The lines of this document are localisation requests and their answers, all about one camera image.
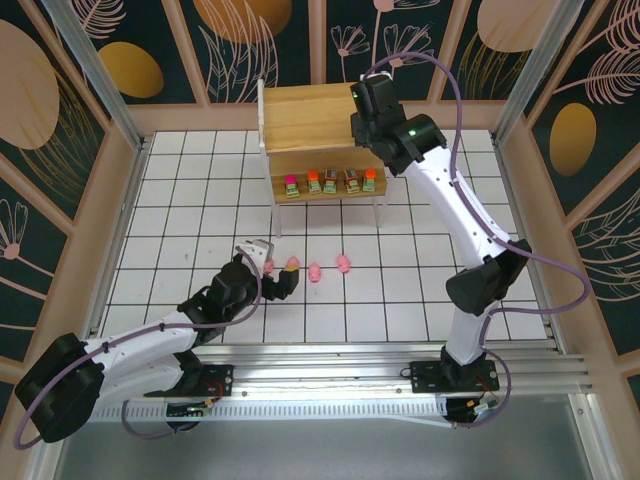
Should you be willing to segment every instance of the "pink toy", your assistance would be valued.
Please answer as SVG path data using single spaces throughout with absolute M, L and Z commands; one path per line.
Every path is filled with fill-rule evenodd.
M 296 267 L 300 268 L 300 260 L 295 255 L 287 260 L 287 267 Z
M 322 277 L 320 265 L 318 265 L 317 263 L 312 264 L 309 267 L 309 280 L 311 281 L 311 283 L 318 283 L 320 281 L 320 277 Z
M 271 275 L 273 272 L 273 260 L 269 260 L 268 262 L 264 262 L 264 273 L 267 275 Z
M 349 270 L 351 270 L 351 262 L 346 255 L 340 255 L 338 257 L 338 270 L 342 273 L 349 273 Z

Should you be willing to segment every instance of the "white grid mat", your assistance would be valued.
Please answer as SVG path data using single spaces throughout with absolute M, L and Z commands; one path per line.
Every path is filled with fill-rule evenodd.
M 453 132 L 445 132 L 450 142 Z M 463 132 L 458 168 L 489 213 L 515 235 L 515 223 L 486 131 Z M 367 198 L 282 207 L 282 237 L 271 225 L 257 132 L 159 132 L 103 316 L 101 335 L 153 321 L 211 282 L 237 243 L 269 238 L 277 275 L 289 257 L 304 267 L 284 302 L 264 302 L 227 329 L 224 343 L 442 341 L 453 304 L 445 281 L 462 266 L 427 197 L 390 178 L 383 224 Z M 336 258 L 352 269 L 342 275 Z M 306 267 L 322 267 L 312 284 Z M 505 304 L 535 306 L 528 271 Z M 546 338 L 540 317 L 496 316 L 490 340 Z

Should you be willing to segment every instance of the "cable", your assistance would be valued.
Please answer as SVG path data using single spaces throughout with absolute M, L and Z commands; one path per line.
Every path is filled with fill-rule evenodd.
M 578 306 L 579 304 L 581 304 L 582 302 L 584 302 L 588 297 L 589 294 L 591 293 L 591 283 L 589 281 L 589 278 L 582 272 L 580 272 L 579 270 L 563 264 L 561 262 L 557 262 L 551 258 L 547 258 L 544 257 L 542 255 L 537 255 L 535 253 L 530 253 L 527 252 L 526 250 L 522 250 L 521 248 L 518 248 L 514 245 L 511 245 L 508 242 L 505 242 L 504 240 L 498 238 L 498 236 L 493 232 L 493 230 L 491 230 L 491 227 L 489 227 L 489 225 L 487 225 L 484 221 L 484 219 L 478 214 L 478 212 L 475 211 L 475 209 L 473 208 L 473 206 L 471 205 L 471 202 L 469 201 L 469 199 L 467 198 L 466 194 L 464 193 L 464 191 L 462 190 L 462 187 L 460 186 L 460 182 L 457 178 L 457 170 L 456 170 L 456 162 L 457 162 L 457 157 L 458 157 L 458 146 L 460 144 L 460 138 L 462 136 L 462 96 L 460 94 L 460 86 L 458 85 L 458 82 L 456 81 L 453 73 L 451 73 L 451 71 L 447 68 L 447 66 L 442 63 L 440 60 L 438 60 L 435 57 L 432 57 L 431 55 L 427 55 L 425 53 L 419 53 L 419 52 L 398 52 L 398 53 L 394 53 L 393 55 L 389 55 L 385 58 L 383 58 L 382 60 L 380 60 L 379 62 L 377 62 L 376 64 L 374 64 L 370 69 L 368 69 L 365 74 L 364 77 L 368 77 L 369 75 L 371 75 L 373 72 L 375 72 L 378 68 L 382 67 L 383 65 L 387 64 L 389 61 L 394 60 L 396 58 L 419 58 L 421 60 L 425 60 L 427 62 L 433 63 L 434 65 L 436 65 L 438 68 L 440 68 L 440 70 L 442 70 L 445 75 L 447 76 L 447 78 L 449 79 L 449 82 L 451 83 L 451 86 L 453 87 L 453 91 L 456 97 L 456 135 L 455 138 L 453 140 L 453 146 L 451 149 L 451 159 L 449 162 L 449 172 L 451 175 L 451 182 L 453 184 L 453 187 L 456 191 L 456 193 L 458 194 L 458 196 L 460 197 L 460 200 L 462 201 L 462 203 L 464 204 L 464 206 L 467 208 L 467 210 L 469 211 L 469 213 L 471 214 L 471 216 L 474 218 L 474 220 L 478 223 L 478 225 L 480 226 L 480 228 L 482 228 L 482 230 L 484 230 L 484 232 L 489 236 L 489 238 L 491 239 L 491 241 L 496 242 L 498 245 L 500 245 L 501 247 L 510 250 L 518 255 L 521 255 L 523 257 L 527 257 L 530 258 L 532 260 L 538 261 L 538 262 L 542 262 L 542 263 L 546 263 L 547 265 L 552 265 L 554 267 L 558 267 L 566 272 L 571 273 L 572 275 L 574 275 L 576 278 L 578 278 L 581 282 L 582 282 L 582 286 L 583 286 L 583 291 L 582 294 L 575 299 L 574 301 L 566 304 L 566 305 L 562 305 L 560 307 L 555 307 L 555 308 L 546 308 L 546 309 L 528 309 L 528 308 L 514 308 L 514 307 L 500 307 L 500 308 L 494 308 L 491 311 L 489 311 L 487 318 L 484 320 L 483 324 L 482 324 L 482 329 L 480 331 L 480 346 L 482 347 L 482 349 L 490 356 L 492 356 L 493 358 L 495 358 L 498 363 L 500 363 L 500 365 L 502 365 L 502 368 L 505 371 L 506 377 L 507 377 L 507 386 L 506 386 L 506 393 L 505 396 L 502 400 L 502 402 L 500 402 L 500 404 L 498 405 L 498 407 L 493 411 L 493 414 L 487 418 L 484 418 L 482 420 L 476 421 L 474 423 L 469 423 L 469 424 L 458 424 L 464 427 L 468 427 L 468 428 L 475 428 L 475 427 L 479 427 L 481 425 L 484 425 L 486 423 L 488 423 L 489 421 L 493 420 L 494 418 L 496 418 L 498 416 L 498 414 L 500 412 L 502 412 L 507 404 L 509 403 L 509 399 L 511 398 L 511 372 L 509 371 L 509 368 L 507 367 L 506 362 L 497 354 L 492 352 L 491 350 L 489 350 L 488 348 L 486 348 L 485 346 L 485 338 L 487 335 L 487 330 L 489 329 L 489 323 L 491 322 L 491 317 L 493 315 L 495 315 L 496 313 L 499 312 L 516 312 L 516 313 L 527 313 L 527 314 L 555 314 L 555 313 L 562 313 L 562 312 L 566 312 L 568 310 L 571 310 L 572 308 Z
M 194 330 L 206 330 L 206 329 L 210 329 L 210 328 L 230 327 L 231 325 L 237 325 L 238 323 L 242 323 L 245 320 L 247 320 L 249 317 L 251 317 L 251 315 L 253 315 L 255 313 L 255 311 L 258 309 L 258 307 L 260 306 L 260 300 L 262 299 L 262 282 L 260 281 L 260 277 L 261 277 L 260 270 L 258 270 L 258 266 L 253 261 L 253 259 L 249 256 L 249 254 L 247 254 L 247 252 L 245 252 L 240 247 L 236 247 L 236 250 L 247 260 L 247 262 L 249 263 L 249 266 L 251 267 L 252 273 L 254 274 L 254 276 L 257 279 L 258 291 L 257 291 L 257 294 L 256 294 L 256 299 L 253 302 L 252 307 L 249 310 L 249 312 L 247 312 L 245 315 L 243 315 L 242 317 L 240 317 L 240 318 L 238 318 L 236 320 L 232 320 L 230 322 L 224 322 L 224 323 L 211 323 L 211 324 L 202 324 L 202 325 L 194 325 L 194 324 L 189 324 L 189 323 L 174 323 L 174 324 L 169 324 L 169 325 L 162 325 L 161 324 L 162 326 L 161 325 L 152 325 L 152 326 L 149 326 L 147 328 L 143 328 L 142 330 L 138 330 L 136 332 L 132 332 L 132 333 L 130 333 L 128 335 L 125 335 L 123 337 L 116 338 L 112 342 L 107 343 L 104 346 L 101 346 L 100 348 L 96 348 L 95 350 L 87 353 L 86 355 L 84 355 L 81 358 L 77 359 L 75 362 L 72 362 L 66 368 L 64 368 L 60 372 L 58 372 L 58 374 L 55 375 L 49 381 L 49 383 L 47 383 L 42 388 L 42 390 L 36 396 L 36 398 L 33 400 L 33 402 L 31 402 L 31 405 L 29 405 L 29 408 L 27 408 L 27 411 L 25 412 L 24 416 L 20 420 L 20 423 L 18 424 L 18 428 L 16 429 L 16 433 L 13 436 L 13 446 L 14 446 L 14 448 L 17 449 L 17 450 L 27 450 L 27 449 L 33 447 L 35 444 L 37 444 L 40 440 L 42 440 L 42 437 L 40 435 L 38 435 L 33 440 L 30 440 L 27 443 L 22 443 L 22 434 L 24 433 L 24 430 L 27 427 L 27 422 L 29 421 L 29 419 L 33 415 L 33 412 L 35 412 L 36 408 L 38 408 L 40 403 L 42 403 L 42 400 L 44 399 L 44 397 L 47 396 L 47 394 L 51 391 L 51 389 L 53 387 L 55 387 L 68 373 L 74 371 L 80 365 L 82 365 L 83 363 L 91 360 L 93 357 L 95 357 L 95 356 L 97 356 L 97 355 L 99 355 L 99 354 L 101 354 L 103 352 L 106 353 L 107 349 L 113 348 L 113 347 L 117 347 L 118 345 L 120 345 L 122 343 L 128 342 L 130 340 L 133 340 L 134 338 L 141 337 L 143 335 L 146 335 L 146 334 L 151 333 L 151 332 L 156 331 L 156 330 L 159 330 L 159 331 L 162 332 L 164 330 L 169 330 L 169 329 L 174 329 L 174 328 L 188 328 L 188 329 L 194 329 Z M 141 438 L 162 438 L 164 436 L 172 435 L 173 433 L 175 433 L 174 430 L 171 430 L 170 432 L 160 432 L 160 433 L 157 433 L 157 434 L 139 434 L 138 432 L 135 432 L 126 421 L 126 409 L 127 409 L 128 403 L 129 403 L 129 400 L 126 400 L 122 404 L 122 413 L 121 413 L 122 424 L 123 424 L 125 430 L 127 430 L 127 432 L 129 432 L 129 433 L 131 433 L 132 435 L 135 435 L 135 436 L 142 435 Z

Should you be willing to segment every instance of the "purple cable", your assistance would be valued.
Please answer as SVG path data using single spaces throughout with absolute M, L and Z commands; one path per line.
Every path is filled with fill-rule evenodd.
M 591 283 L 589 282 L 589 278 L 579 270 L 569 265 L 563 264 L 561 262 L 557 262 L 551 258 L 543 257 L 542 255 L 537 255 L 535 253 L 530 253 L 530 252 L 527 252 L 526 250 L 522 250 L 521 248 L 511 245 L 505 242 L 504 240 L 498 238 L 498 236 L 491 230 L 491 227 L 489 227 L 489 225 L 485 223 L 484 219 L 475 211 L 475 209 L 471 205 L 471 202 L 469 201 L 464 191 L 462 190 L 462 187 L 460 186 L 458 179 L 456 178 L 455 172 L 457 171 L 456 170 L 456 162 L 457 162 L 457 156 L 458 156 L 457 153 L 458 153 L 458 146 L 460 144 L 460 137 L 462 136 L 462 96 L 460 95 L 460 87 L 455 77 L 453 76 L 453 73 L 451 73 L 451 71 L 447 68 L 447 66 L 444 63 L 442 63 L 437 58 L 432 57 L 431 55 L 427 55 L 425 53 L 418 53 L 418 52 L 399 52 L 399 53 L 394 53 L 393 55 L 389 55 L 388 57 L 383 58 L 382 60 L 377 62 L 375 65 L 373 65 L 364 74 L 365 78 L 371 75 L 372 73 L 374 73 L 378 68 L 384 66 L 390 60 L 393 60 L 395 58 L 419 58 L 421 60 L 426 60 L 427 62 L 433 63 L 445 73 L 445 75 L 449 79 L 449 82 L 451 82 L 451 86 L 453 87 L 453 91 L 456 96 L 456 136 L 453 140 L 453 146 L 451 148 L 451 160 L 449 162 L 449 171 L 451 175 L 451 181 L 453 183 L 453 187 L 456 190 L 456 193 L 458 194 L 458 196 L 460 197 L 460 200 L 462 201 L 464 206 L 467 208 L 471 216 L 474 218 L 474 220 L 478 222 L 478 225 L 480 225 L 480 228 L 484 230 L 484 232 L 489 236 L 489 238 L 492 241 L 496 242 L 501 247 L 506 248 L 507 250 L 511 250 L 512 252 L 517 253 L 518 255 L 521 255 L 523 257 L 527 257 L 532 260 L 536 260 L 538 262 L 546 263 L 547 265 L 552 265 L 566 272 L 569 272 L 575 277 L 577 277 L 582 282 L 582 286 L 583 286 L 582 294 L 577 299 L 575 299 L 574 301 L 566 305 L 562 305 L 560 307 L 537 309 L 537 310 L 528 309 L 528 308 L 500 307 L 500 308 L 495 308 L 488 313 L 487 318 L 482 324 L 482 329 L 480 330 L 480 346 L 485 352 L 487 352 L 489 355 L 494 357 L 500 363 L 500 365 L 502 365 L 502 368 L 504 369 L 505 374 L 507 376 L 507 387 L 506 387 L 505 396 L 502 399 L 502 402 L 500 402 L 500 405 L 498 405 L 498 408 L 496 408 L 496 410 L 493 412 L 491 416 L 474 423 L 456 424 L 458 426 L 475 428 L 475 427 L 484 425 L 487 422 L 494 419 L 495 417 L 497 417 L 498 414 L 502 412 L 504 408 L 507 406 L 507 403 L 509 403 L 509 398 L 511 398 L 511 372 L 509 371 L 509 368 L 507 367 L 506 362 L 498 354 L 496 354 L 495 352 L 492 352 L 491 350 L 486 348 L 484 345 L 487 331 L 489 329 L 489 323 L 491 322 L 491 317 L 499 312 L 516 312 L 516 313 L 528 313 L 528 314 L 554 314 L 554 313 L 566 312 L 578 306 L 579 304 L 581 304 L 587 299 L 587 297 L 591 293 Z
M 255 313 L 255 311 L 258 309 L 258 307 L 260 306 L 260 300 L 262 298 L 262 282 L 260 281 L 261 275 L 260 275 L 260 271 L 258 270 L 258 266 L 255 264 L 253 259 L 247 254 L 247 252 L 242 250 L 240 247 L 236 247 L 236 250 L 238 252 L 240 252 L 240 254 L 247 260 L 247 262 L 249 262 L 249 266 L 251 267 L 251 270 L 253 271 L 253 274 L 258 279 L 258 282 L 257 282 L 258 291 L 257 291 L 257 294 L 256 294 L 256 301 L 253 302 L 253 304 L 251 306 L 251 310 L 249 310 L 249 312 L 247 312 L 242 317 L 237 318 L 236 320 L 232 320 L 230 322 L 224 322 L 224 323 L 212 323 L 212 324 L 202 324 L 202 325 L 193 325 L 193 324 L 190 324 L 190 323 L 174 323 L 174 324 L 170 324 L 170 325 L 165 325 L 164 327 L 161 327 L 160 325 L 149 326 L 147 328 L 143 328 L 142 330 L 138 330 L 136 332 L 132 332 L 132 333 L 130 333 L 128 335 L 125 335 L 123 337 L 115 339 L 114 341 L 112 341 L 112 342 L 110 342 L 108 344 L 107 348 L 117 347 L 121 343 L 128 342 L 129 340 L 133 340 L 134 338 L 141 337 L 142 335 L 146 335 L 147 333 L 151 333 L 151 332 L 156 331 L 156 330 L 162 331 L 163 328 L 164 328 L 164 330 L 169 330 L 169 329 L 174 329 L 174 328 L 189 328 L 189 329 L 193 329 L 193 330 L 206 330 L 206 329 L 211 329 L 211 328 L 222 328 L 222 327 L 229 327 L 231 325 L 237 325 L 238 323 L 244 322 L 249 317 L 251 317 L 251 315 L 253 315 Z M 16 429 L 16 433 L 13 436 L 13 446 L 14 446 L 15 449 L 17 449 L 17 450 L 27 450 L 27 449 L 33 447 L 35 444 L 37 444 L 42 439 L 42 437 L 40 435 L 38 435 L 33 440 L 31 440 L 31 441 L 29 441 L 27 443 L 22 443 L 22 434 L 24 433 L 24 430 L 27 427 L 27 423 L 29 422 L 29 419 L 33 415 L 33 412 L 35 412 L 36 408 L 38 408 L 40 403 L 42 403 L 42 400 L 51 391 L 51 389 L 53 387 L 55 387 L 60 382 L 60 380 L 62 380 L 65 377 L 65 375 L 67 375 L 69 372 L 72 372 L 73 370 L 78 368 L 80 365 L 82 365 L 84 362 L 87 362 L 87 361 L 91 360 L 93 357 L 95 357 L 96 355 L 99 355 L 100 353 L 103 353 L 104 351 L 105 351 L 105 348 L 101 346 L 100 348 L 96 348 L 95 350 L 87 353 L 83 357 L 79 358 L 75 362 L 73 362 L 70 365 L 68 365 L 66 368 L 62 369 L 55 377 L 53 377 L 51 379 L 51 381 L 49 383 L 47 383 L 44 386 L 44 388 L 36 396 L 36 398 L 33 400 L 33 402 L 31 402 L 31 405 L 29 405 L 29 408 L 27 408 L 27 411 L 25 412 L 24 416 L 22 417 L 22 420 L 20 420 L 20 423 L 18 424 L 18 428 Z M 178 432 L 180 430 L 184 430 L 184 429 L 189 427 L 189 425 L 185 425 L 183 428 L 179 427 L 179 428 L 177 428 L 175 430 L 170 430 L 168 432 L 161 432 L 161 433 L 157 433 L 157 434 L 141 434 L 141 433 L 138 433 L 135 430 L 133 430 L 131 428 L 131 426 L 126 421 L 126 409 L 127 409 L 127 404 L 128 403 L 129 403 L 129 401 L 127 400 L 122 405 L 121 419 L 122 419 L 122 423 L 124 425 L 125 430 L 127 430 L 127 432 L 131 433 L 132 435 L 136 435 L 136 436 L 138 436 L 140 438 L 147 438 L 147 439 L 162 438 L 164 436 L 172 435 L 172 434 L 174 434 L 174 433 L 176 433 L 176 432 Z

